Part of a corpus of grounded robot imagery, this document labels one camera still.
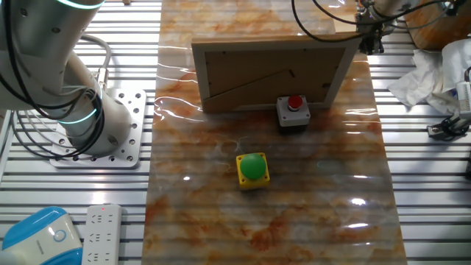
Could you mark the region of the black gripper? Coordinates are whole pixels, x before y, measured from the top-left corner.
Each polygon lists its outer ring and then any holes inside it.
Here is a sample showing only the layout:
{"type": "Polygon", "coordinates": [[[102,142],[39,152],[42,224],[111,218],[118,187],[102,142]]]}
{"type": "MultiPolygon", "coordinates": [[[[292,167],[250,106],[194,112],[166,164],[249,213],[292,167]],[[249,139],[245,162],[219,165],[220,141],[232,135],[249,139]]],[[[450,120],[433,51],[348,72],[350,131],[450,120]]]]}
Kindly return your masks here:
{"type": "Polygon", "coordinates": [[[359,50],[363,54],[382,54],[384,47],[382,36],[390,35],[394,31],[396,21],[387,21],[386,17],[375,17],[368,11],[357,13],[355,15],[356,31],[359,34],[368,34],[363,36],[359,45],[359,50]]]}

